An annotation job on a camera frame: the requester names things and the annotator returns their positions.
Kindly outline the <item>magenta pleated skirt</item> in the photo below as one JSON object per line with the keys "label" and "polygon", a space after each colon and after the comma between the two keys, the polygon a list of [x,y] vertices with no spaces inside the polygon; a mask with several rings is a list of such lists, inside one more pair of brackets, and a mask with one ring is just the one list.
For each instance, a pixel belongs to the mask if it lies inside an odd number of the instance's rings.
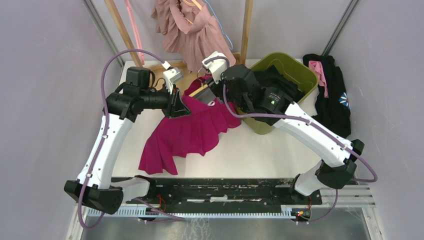
{"label": "magenta pleated skirt", "polygon": [[149,175],[168,172],[177,175],[174,157],[185,158],[188,154],[204,156],[219,143],[219,135],[241,125],[241,120],[230,112],[235,110],[232,103],[227,107],[215,99],[203,103],[190,95],[204,84],[210,75],[195,79],[182,95],[183,103],[190,115],[164,117],[143,148],[138,169]]}

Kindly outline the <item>black pleated skirt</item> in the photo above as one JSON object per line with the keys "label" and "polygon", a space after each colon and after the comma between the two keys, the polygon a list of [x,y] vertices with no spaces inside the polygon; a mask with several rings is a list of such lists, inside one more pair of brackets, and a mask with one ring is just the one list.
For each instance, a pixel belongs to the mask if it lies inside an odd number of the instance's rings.
{"label": "black pleated skirt", "polygon": [[289,95],[297,103],[305,96],[305,93],[298,89],[297,84],[280,74],[275,65],[253,73],[262,87],[275,87]]}

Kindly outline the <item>pink plastic hanger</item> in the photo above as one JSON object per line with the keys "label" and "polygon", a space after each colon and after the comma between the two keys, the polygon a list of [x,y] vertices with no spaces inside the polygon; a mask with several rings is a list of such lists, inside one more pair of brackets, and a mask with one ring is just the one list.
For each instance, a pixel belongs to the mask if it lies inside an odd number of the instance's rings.
{"label": "pink plastic hanger", "polygon": [[136,46],[137,46],[138,49],[141,50],[143,48],[143,46],[142,46],[142,41],[141,41],[141,38],[140,38],[139,28],[138,28],[137,23],[136,23],[135,14],[133,12],[130,1],[124,0],[124,2],[125,2],[125,6],[126,6],[126,9],[127,9],[129,19],[130,19],[132,31],[133,31],[133,34],[134,34],[134,37],[135,37]]}

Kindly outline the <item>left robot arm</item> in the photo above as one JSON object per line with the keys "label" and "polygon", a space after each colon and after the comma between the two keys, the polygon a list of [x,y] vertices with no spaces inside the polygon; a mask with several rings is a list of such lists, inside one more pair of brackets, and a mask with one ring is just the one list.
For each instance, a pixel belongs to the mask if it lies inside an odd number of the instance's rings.
{"label": "left robot arm", "polygon": [[183,77],[181,71],[170,67],[162,77],[162,89],[156,90],[150,86],[150,81],[155,79],[150,69],[130,67],[125,81],[105,99],[107,112],[102,116],[88,160],[77,178],[67,180],[64,185],[64,191],[76,202],[113,215],[122,203],[134,198],[139,197],[147,204],[156,200],[158,191],[145,177],[112,182],[112,173],[126,136],[143,110],[159,109],[168,118],[191,114],[175,85]]}

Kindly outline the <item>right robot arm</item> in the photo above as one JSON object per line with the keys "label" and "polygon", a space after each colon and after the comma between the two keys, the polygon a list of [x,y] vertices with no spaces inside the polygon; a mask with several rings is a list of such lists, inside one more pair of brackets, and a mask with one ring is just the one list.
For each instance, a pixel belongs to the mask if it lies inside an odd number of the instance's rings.
{"label": "right robot arm", "polygon": [[314,151],[320,162],[295,177],[289,189],[289,199],[302,204],[314,191],[324,187],[342,189],[354,178],[356,160],[364,149],[360,140],[347,140],[309,116],[289,94],[294,90],[276,84],[260,82],[253,71],[239,64],[227,67],[209,66],[212,75],[209,86],[223,101],[231,101],[245,115],[289,133]]}

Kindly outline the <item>light blue hanger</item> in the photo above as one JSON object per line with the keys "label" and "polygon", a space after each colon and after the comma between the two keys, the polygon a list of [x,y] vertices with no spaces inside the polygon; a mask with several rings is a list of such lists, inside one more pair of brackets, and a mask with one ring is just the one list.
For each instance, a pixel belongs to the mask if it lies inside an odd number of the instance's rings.
{"label": "light blue hanger", "polygon": [[221,24],[221,22],[220,22],[220,20],[219,20],[219,18],[217,16],[217,14],[215,13],[213,7],[211,6],[211,4],[207,0],[203,0],[203,1],[208,6],[208,9],[211,11],[211,14],[216,18],[216,20],[218,22],[218,25],[219,25],[219,28],[220,28],[220,31],[221,31],[222,35],[224,36],[224,38],[226,39],[226,43],[227,43],[229,49],[230,50],[233,50],[234,49],[233,42],[230,39],[229,35],[225,33],[225,31],[223,29],[223,26],[222,26],[222,24]]}

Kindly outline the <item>light pink skirt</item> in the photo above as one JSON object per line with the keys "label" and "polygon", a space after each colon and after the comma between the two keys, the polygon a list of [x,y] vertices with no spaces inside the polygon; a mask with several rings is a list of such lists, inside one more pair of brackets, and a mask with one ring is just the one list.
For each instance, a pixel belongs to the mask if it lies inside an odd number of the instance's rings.
{"label": "light pink skirt", "polygon": [[224,54],[231,66],[236,63],[205,1],[156,0],[151,17],[156,20],[156,32],[164,36],[162,48],[180,54],[189,71],[197,71],[214,52]]}

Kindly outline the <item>olive green plastic basket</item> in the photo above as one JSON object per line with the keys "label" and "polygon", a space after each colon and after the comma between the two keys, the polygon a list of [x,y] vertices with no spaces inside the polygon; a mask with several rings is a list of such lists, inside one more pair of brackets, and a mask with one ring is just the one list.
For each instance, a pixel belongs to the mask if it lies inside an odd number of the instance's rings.
{"label": "olive green plastic basket", "polygon": [[293,57],[282,52],[274,52],[268,54],[249,68],[251,71],[264,71],[271,65],[275,65],[280,74],[286,79],[295,83],[298,89],[305,93],[304,97],[295,102],[288,94],[275,87],[261,86],[262,93],[258,102],[254,105],[253,111],[242,111],[236,108],[236,113],[239,115],[245,114],[274,114],[274,115],[287,115],[289,104],[301,103],[317,86],[317,76],[306,66]]}

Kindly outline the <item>pink cloth on pile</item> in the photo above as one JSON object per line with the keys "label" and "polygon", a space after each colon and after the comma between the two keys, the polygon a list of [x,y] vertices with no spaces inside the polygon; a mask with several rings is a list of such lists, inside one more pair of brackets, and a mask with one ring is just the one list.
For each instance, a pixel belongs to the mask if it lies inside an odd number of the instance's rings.
{"label": "pink cloth on pile", "polygon": [[308,62],[308,67],[317,75],[318,85],[324,88],[324,97],[328,98],[329,92],[323,64],[320,61],[310,60]]}

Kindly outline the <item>black garment pile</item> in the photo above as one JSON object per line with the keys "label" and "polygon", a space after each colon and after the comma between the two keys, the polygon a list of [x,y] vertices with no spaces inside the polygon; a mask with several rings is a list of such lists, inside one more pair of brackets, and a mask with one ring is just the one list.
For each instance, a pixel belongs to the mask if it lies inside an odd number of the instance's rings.
{"label": "black garment pile", "polygon": [[347,138],[351,134],[351,111],[340,67],[336,66],[335,59],[331,55],[310,53],[304,55],[302,61],[307,67],[309,61],[320,61],[327,81],[329,97],[324,97],[324,88],[318,85],[316,115],[313,118],[335,134]]}

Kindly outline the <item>wooden clothes rack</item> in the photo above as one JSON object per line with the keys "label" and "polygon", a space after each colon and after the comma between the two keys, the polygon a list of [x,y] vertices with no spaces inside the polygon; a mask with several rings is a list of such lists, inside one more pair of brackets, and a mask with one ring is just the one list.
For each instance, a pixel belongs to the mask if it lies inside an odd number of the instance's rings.
{"label": "wooden clothes rack", "polygon": [[[117,27],[121,38],[128,50],[134,48],[134,44],[131,40],[131,37],[128,33],[128,30],[122,20],[122,17],[119,13],[119,10],[113,0],[106,0],[105,5],[114,21],[115,26]],[[250,28],[251,28],[251,18],[252,18],[252,11],[253,11],[253,1],[252,0],[246,0],[245,1],[245,7],[244,7],[244,18],[243,18],[243,29],[242,29],[242,39],[241,39],[241,49],[240,52],[234,52],[233,56],[236,59],[237,64],[243,64],[247,67],[250,67],[253,63],[252,60],[247,60],[247,52],[248,52],[248,41],[249,41],[249,34],[250,34]],[[129,64],[124,64],[124,70],[122,77],[125,78],[127,68],[129,67],[143,67],[144,64],[141,61],[141,58],[136,53],[130,54],[132,60],[129,62]],[[178,61],[171,61],[170,66],[174,69],[179,68],[181,70],[183,77],[181,80],[177,82],[178,87],[182,87],[184,90],[188,88],[188,86],[197,78],[197,73],[193,71],[187,70],[187,65],[184,61],[178,60]],[[147,65],[146,68],[150,69],[156,74],[157,78],[162,78],[164,76],[163,72],[166,70],[163,68],[161,63],[158,64],[151,64]]]}

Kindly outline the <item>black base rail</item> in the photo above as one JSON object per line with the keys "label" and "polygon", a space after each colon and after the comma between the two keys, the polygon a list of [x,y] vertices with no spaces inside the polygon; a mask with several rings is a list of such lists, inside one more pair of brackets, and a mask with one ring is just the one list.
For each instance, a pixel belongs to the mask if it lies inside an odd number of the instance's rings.
{"label": "black base rail", "polygon": [[142,200],[160,204],[168,214],[276,214],[323,203],[316,190],[301,196],[292,178],[148,178]]}

